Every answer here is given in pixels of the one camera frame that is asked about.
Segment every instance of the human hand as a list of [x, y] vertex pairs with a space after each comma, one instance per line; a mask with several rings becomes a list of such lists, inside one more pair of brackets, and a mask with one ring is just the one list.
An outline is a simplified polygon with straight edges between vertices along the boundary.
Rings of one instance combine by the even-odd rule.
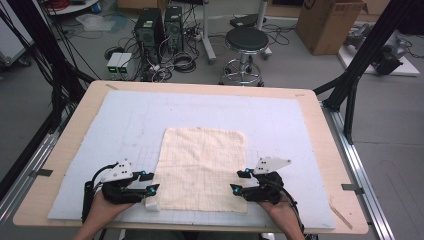
[[112, 204], [108, 202], [102, 191], [98, 191], [91, 204], [87, 220], [72, 240], [91, 240], [100, 229], [113, 221], [118, 214], [130, 208], [134, 203]]
[[280, 202], [257, 202], [274, 221], [275, 225], [281, 229], [288, 240], [303, 240], [304, 236], [299, 227], [296, 214], [287, 200], [282, 197]]

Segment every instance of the chair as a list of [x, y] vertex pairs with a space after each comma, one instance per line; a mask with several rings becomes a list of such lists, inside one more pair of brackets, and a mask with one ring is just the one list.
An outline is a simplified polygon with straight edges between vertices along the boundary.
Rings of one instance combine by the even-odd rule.
[[257, 86], [263, 87], [261, 71], [253, 63], [252, 55], [265, 51], [268, 36], [255, 28], [238, 27], [227, 33], [225, 44], [230, 50], [240, 53], [240, 59], [233, 59], [225, 65], [219, 84], [224, 85], [223, 79], [226, 78], [241, 85], [258, 81]]

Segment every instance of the desk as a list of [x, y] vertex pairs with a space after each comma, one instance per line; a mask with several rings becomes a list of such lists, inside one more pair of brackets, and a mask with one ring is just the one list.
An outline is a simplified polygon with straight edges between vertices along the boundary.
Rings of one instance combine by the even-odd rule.
[[[53, 170], [52, 175], [50, 177], [37, 177], [14, 216], [15, 224], [20, 226], [70, 227], [81, 225], [79, 221], [48, 220], [47, 214], [59, 191], [63, 176], [77, 153], [84, 135], [95, 118], [105, 95], [108, 91], [113, 90], [240, 95], [298, 100], [315, 152], [318, 167], [327, 190], [327, 197], [333, 211], [333, 218], [336, 222], [335, 229], [323, 233], [363, 234], [368, 231], [368, 225], [354, 192], [342, 190], [341, 184], [349, 184], [350, 180], [317, 98], [311, 90], [114, 81], [96, 81], [91, 84], [43, 167], [44, 169]], [[110, 227], [206, 231], [269, 231], [269, 229], [264, 228], [231, 228], [223, 226], [187, 226], [175, 224], [112, 223]]]

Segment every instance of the computer tower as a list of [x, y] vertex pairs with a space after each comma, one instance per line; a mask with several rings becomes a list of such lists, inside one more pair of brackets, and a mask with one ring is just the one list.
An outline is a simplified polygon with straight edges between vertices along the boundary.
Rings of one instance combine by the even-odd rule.
[[152, 64], [159, 64], [165, 50], [165, 32], [159, 8], [143, 8], [134, 27], [140, 52]]
[[165, 33], [168, 52], [176, 53], [184, 51], [183, 38], [183, 10], [179, 6], [168, 6], [165, 12]]

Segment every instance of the cloth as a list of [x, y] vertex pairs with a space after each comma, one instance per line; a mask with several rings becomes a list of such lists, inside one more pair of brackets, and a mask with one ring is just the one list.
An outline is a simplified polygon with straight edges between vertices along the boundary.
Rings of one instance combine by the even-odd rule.
[[246, 166], [246, 140], [238, 131], [168, 128], [153, 184], [157, 195], [146, 206], [159, 209], [247, 212], [247, 203], [230, 184], [244, 185], [237, 171]]

